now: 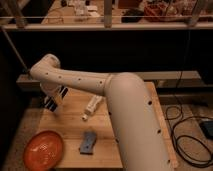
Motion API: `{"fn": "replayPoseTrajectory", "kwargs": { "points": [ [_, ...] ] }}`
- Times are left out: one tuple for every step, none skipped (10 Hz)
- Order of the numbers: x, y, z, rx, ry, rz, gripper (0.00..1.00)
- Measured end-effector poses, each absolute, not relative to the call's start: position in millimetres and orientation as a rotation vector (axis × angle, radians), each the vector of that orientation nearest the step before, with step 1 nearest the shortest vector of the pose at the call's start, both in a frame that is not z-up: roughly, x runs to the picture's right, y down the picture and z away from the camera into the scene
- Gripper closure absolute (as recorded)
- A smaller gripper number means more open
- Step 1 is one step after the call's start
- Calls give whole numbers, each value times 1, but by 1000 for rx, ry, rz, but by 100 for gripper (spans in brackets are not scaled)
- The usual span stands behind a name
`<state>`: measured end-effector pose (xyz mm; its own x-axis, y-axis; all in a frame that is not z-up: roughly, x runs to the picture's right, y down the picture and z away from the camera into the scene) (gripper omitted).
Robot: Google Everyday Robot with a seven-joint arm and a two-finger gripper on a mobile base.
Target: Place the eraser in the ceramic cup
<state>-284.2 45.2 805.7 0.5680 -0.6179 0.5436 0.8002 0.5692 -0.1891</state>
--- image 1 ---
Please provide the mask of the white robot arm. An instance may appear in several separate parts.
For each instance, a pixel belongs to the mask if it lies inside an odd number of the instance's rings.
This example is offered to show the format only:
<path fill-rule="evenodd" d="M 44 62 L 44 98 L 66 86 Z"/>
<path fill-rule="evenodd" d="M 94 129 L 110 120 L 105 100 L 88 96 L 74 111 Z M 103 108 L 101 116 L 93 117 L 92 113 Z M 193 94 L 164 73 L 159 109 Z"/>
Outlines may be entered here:
<path fill-rule="evenodd" d="M 47 54 L 30 69 L 33 79 L 106 98 L 124 171 L 174 171 L 163 131 L 145 82 L 129 72 L 110 74 L 64 70 Z"/>

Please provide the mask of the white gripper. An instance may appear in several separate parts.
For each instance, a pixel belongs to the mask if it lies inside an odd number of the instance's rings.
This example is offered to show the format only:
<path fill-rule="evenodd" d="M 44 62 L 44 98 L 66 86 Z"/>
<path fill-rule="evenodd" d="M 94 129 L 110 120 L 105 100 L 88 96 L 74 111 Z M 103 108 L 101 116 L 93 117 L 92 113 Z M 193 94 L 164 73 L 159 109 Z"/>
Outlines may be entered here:
<path fill-rule="evenodd" d="M 54 112 L 57 108 L 57 104 L 52 100 L 52 98 L 60 97 L 63 99 L 68 92 L 68 88 L 53 84 L 42 82 L 40 84 L 41 90 L 49 97 L 45 98 L 44 107 L 52 112 Z"/>

